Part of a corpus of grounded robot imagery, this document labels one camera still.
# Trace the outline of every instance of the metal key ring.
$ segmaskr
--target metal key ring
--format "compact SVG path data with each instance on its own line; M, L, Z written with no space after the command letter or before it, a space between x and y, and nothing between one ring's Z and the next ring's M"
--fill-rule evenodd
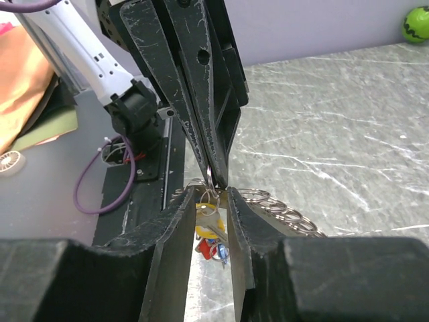
M227 260L229 258L229 251L227 252L227 257L226 258L215 258L215 256L212 254L213 250L215 249L215 247L219 246L220 243L216 243L214 244L211 248L210 248L210 252L208 253L210 255L210 257L212 258L212 260L214 260L215 262L223 262L224 260Z
M304 217L299 211L290 207L286 207L286 211L276 215L286 223L299 223Z
M314 237L328 237L327 234L321 232L319 229L317 229L316 233L314 234Z
M237 189L240 195L246 200L247 203L261 203L267 201L271 194L261 189ZM246 198L245 195L259 196L259 198Z
M206 185L206 182L203 180L203 179L199 179L199 178L194 178L194 179L192 179L187 185L186 185L186 188L187 187L189 187L189 186L195 186L195 185L198 185L198 186L205 186Z
M272 214L282 213L288 209L288 206L284 202L272 197L268 198L266 201L261 201L259 204L262 209Z
M294 228L301 233L306 233L308 235L314 235L317 233L316 225L307 217L303 217L301 222L294 224L294 226Z

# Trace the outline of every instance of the white marble surface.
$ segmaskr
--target white marble surface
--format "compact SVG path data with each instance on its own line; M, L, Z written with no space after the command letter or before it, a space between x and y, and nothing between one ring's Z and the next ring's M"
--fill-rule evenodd
M400 44L247 68L230 185L270 191L331 236L429 244L428 57ZM188 149L186 180L199 176ZM194 254L185 321L233 321L232 303L230 270Z

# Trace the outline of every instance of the gray table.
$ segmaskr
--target gray table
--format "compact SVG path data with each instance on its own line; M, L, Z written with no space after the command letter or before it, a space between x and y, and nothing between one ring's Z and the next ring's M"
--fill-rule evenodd
M402 44L247 68L230 184L271 192L331 236L429 244L428 57ZM186 180L200 176L188 152ZM233 321L230 270L195 254L186 305L186 321Z
M230 183L267 190L328 235L414 236L429 242L429 47L395 45L247 68L250 104L230 157ZM96 217L72 186L113 135L93 93L77 98L79 130L24 152L0 179L0 237L73 237L90 244ZM85 182L97 206L105 167ZM186 181L200 177L188 149ZM192 258L185 321L233 321L231 271Z

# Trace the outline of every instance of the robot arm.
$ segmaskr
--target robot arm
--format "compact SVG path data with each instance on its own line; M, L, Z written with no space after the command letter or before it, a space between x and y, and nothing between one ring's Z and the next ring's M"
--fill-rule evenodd
M34 0L15 0L32 4ZM128 138L136 154L160 140L154 125L156 96L134 80L103 46L68 0L24 15L39 26L77 67L112 117L116 132Z

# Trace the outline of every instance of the purple cable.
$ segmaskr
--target purple cable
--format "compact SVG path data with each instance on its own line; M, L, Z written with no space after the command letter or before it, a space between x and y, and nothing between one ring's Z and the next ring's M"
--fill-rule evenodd
M33 13L46 10L56 5L61 0L45 0L37 3L8 3L0 2L0 11L12 12L12 13Z
M128 140L124 137L122 137L122 140L123 140L123 143L125 143L125 151L127 151L128 155L129 155L129 160L131 163L131 173L129 175L127 186L125 186L125 189L123 189L123 192L115 201L113 201L110 205L107 205L106 207L103 207L101 209L95 209L95 210L85 209L84 207L82 207L80 205L80 203L78 201L79 186L82 183L82 180L83 180L85 174L88 172L89 168L94 164L95 160L99 157L101 151L103 151L103 148L105 148L106 146L108 146L110 144L110 142L107 142L101 148L101 151L98 151L97 154L95 154L94 158L89 162L89 164L83 170L82 174L80 174L80 176L76 182L76 185L74 186L73 203L74 203L74 206L80 212L86 213L87 215L96 215L96 214L102 215L103 213L108 213L109 211L115 210L115 208L117 208L125 200L125 198L129 194L129 191L131 190L131 185L133 184L134 176L135 176L135 160L134 160L133 150L131 149L131 146L129 145Z

